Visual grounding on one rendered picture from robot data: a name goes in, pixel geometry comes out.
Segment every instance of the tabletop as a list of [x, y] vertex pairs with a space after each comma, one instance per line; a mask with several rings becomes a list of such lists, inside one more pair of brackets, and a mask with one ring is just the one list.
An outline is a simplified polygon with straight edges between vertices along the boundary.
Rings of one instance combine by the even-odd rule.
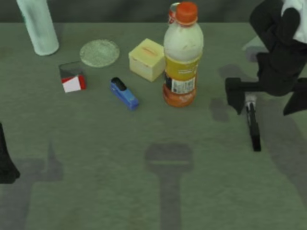
[[[0, 120], [21, 172], [0, 185], [1, 230], [305, 230], [307, 119], [283, 116], [289, 96], [258, 95], [262, 152], [247, 119], [226, 104], [226, 77], [256, 79], [241, 47], [247, 23], [201, 23], [197, 97], [168, 106], [163, 78], [129, 70], [145, 38], [163, 43], [166, 23], [55, 25], [60, 49], [40, 57], [24, 24], [0, 24]], [[111, 66], [83, 66], [87, 89], [65, 93], [58, 66], [87, 42], [120, 48]], [[110, 90], [120, 77], [139, 98], [129, 111]]]

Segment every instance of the blue utility knife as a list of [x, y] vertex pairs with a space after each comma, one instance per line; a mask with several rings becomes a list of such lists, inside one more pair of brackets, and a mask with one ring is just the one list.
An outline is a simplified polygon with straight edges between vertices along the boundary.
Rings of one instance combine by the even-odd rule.
[[130, 110], [135, 110], [139, 106], [139, 100], [118, 77], [112, 78], [111, 90]]

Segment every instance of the plastic bottle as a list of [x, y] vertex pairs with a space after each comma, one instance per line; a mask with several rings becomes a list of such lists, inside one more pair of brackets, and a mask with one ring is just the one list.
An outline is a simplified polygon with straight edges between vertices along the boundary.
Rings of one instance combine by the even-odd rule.
[[173, 107], [185, 107], [196, 96], [197, 67], [201, 59], [204, 39], [197, 24], [197, 6], [183, 1], [177, 5], [176, 21], [164, 36], [166, 59], [163, 96]]
[[34, 51], [40, 56], [55, 53], [59, 41], [54, 30], [47, 0], [17, 0]]

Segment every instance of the round coaster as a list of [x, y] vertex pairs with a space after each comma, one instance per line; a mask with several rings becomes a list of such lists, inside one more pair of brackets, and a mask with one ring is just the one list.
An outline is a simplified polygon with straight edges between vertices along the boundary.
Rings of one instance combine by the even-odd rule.
[[109, 40], [94, 40], [80, 51], [81, 61], [90, 67], [101, 68], [113, 64], [119, 57], [119, 47]]

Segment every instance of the red can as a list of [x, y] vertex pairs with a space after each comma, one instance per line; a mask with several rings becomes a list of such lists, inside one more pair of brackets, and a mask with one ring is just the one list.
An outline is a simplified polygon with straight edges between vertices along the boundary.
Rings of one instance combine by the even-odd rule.
[[168, 11], [168, 24], [172, 24], [176, 20], [175, 18], [176, 8], [177, 8], [177, 5], [179, 4], [180, 2], [176, 2], [170, 6], [169, 11]]

